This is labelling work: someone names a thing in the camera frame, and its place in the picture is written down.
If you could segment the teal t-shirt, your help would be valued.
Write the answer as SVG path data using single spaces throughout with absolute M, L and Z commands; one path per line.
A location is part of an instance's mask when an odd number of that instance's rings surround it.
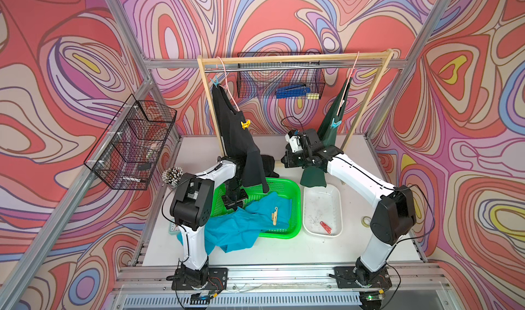
M 278 207 L 278 223 L 273 226 L 272 213 Z M 209 255 L 215 247 L 225 253 L 254 246 L 261 233 L 282 233 L 289 228 L 292 200 L 271 192 L 252 201 L 245 208 L 223 216 L 210 218 L 205 225 L 205 251 Z

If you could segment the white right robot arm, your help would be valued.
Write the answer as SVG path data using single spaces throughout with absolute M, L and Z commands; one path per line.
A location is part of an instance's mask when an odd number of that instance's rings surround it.
M 369 287 L 386 268 L 401 237 L 416 224 L 413 192 L 405 185 L 394 186 L 372 175 L 337 146 L 324 144 L 314 129 L 293 129 L 285 140 L 281 162 L 287 169 L 303 170 L 301 184 L 306 190 L 326 188 L 325 176 L 330 175 L 356 191 L 373 209 L 372 236 L 353 271 L 355 283 Z

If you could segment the red clothespin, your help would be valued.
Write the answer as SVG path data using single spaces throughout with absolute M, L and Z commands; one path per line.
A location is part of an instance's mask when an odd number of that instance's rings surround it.
M 322 228 L 324 229 L 324 231 L 325 231 L 328 235 L 330 235 L 330 234 L 332 233 L 332 228 L 331 228 L 329 225 L 327 225 L 325 222 L 321 221 L 321 222 L 320 222 L 320 225 L 322 226 Z

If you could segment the wooden clothespin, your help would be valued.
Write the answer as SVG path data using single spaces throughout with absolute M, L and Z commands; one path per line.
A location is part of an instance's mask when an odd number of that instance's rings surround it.
M 276 226 L 278 223 L 278 207 L 275 207 L 274 212 L 272 213 L 272 223 L 273 226 Z

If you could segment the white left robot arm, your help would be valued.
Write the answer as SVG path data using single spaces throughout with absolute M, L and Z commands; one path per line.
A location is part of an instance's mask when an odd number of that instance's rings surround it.
M 238 164 L 226 158 L 202 173 L 182 175 L 170 206 L 170 215 L 181 230 L 184 256 L 177 265 L 172 289 L 206 289 L 209 282 L 209 256 L 205 249 L 205 225 L 212 214 L 213 195 L 225 185 L 222 197 L 228 210 L 244 206 L 247 193 L 241 187 Z

